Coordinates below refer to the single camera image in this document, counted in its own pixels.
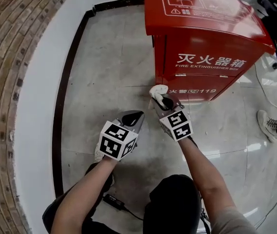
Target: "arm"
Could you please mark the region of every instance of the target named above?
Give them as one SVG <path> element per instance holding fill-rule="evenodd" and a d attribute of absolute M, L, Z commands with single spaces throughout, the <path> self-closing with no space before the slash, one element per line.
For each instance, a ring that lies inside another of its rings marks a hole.
<path fill-rule="evenodd" d="M 116 164 L 116 160 L 105 156 L 70 190 L 56 212 L 52 234 L 81 233 L 86 215 Z"/>
<path fill-rule="evenodd" d="M 183 138 L 178 143 L 213 224 L 219 212 L 226 207 L 235 207 L 235 203 L 219 171 L 193 142 L 188 138 Z"/>

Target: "warning triangle icon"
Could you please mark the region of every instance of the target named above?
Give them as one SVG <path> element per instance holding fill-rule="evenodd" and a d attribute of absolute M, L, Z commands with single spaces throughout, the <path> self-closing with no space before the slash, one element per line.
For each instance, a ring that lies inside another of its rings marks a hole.
<path fill-rule="evenodd" d="M 171 13 L 172 13 L 172 14 L 180 14 L 179 10 L 177 10 L 177 9 L 173 9 L 173 10 L 171 11 Z"/>

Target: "sleeve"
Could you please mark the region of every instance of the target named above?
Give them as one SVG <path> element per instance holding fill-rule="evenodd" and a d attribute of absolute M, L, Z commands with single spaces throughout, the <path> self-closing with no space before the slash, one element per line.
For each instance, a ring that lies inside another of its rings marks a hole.
<path fill-rule="evenodd" d="M 235 207 L 228 207 L 216 218 L 212 234 L 257 234 L 257 231 Z"/>

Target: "sneaker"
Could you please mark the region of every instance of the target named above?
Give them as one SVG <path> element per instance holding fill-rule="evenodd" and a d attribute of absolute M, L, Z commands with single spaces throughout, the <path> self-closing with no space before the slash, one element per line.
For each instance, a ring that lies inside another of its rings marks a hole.
<path fill-rule="evenodd" d="M 257 122 L 261 131 L 268 137 L 271 143 L 277 141 L 277 120 L 271 119 L 267 112 L 264 110 L 258 110 Z"/>

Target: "marble floor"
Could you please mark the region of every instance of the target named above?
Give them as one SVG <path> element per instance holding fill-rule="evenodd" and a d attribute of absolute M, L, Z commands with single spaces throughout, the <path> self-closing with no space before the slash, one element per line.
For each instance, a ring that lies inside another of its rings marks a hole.
<path fill-rule="evenodd" d="M 275 60 L 264 55 L 256 66 L 267 96 L 277 105 L 277 70 L 271 67 Z M 64 190 L 93 163 L 106 120 L 131 109 L 144 111 L 146 119 L 138 147 L 115 168 L 110 193 L 142 217 L 149 192 L 163 178 L 189 175 L 179 146 L 164 134 L 155 113 L 148 109 L 153 67 L 143 6 L 100 12 L 89 20 L 65 99 L 61 140 Z M 238 209 L 259 226 L 259 233 L 277 233 L 277 143 L 267 140 L 256 121 L 257 110 L 264 109 L 277 119 L 277 109 L 265 98 L 255 67 L 215 101 L 185 106 L 190 111 L 194 140 L 223 175 Z M 104 202 L 94 219 L 122 234 L 142 233 L 142 221 Z M 204 233 L 202 223 L 198 232 Z"/>

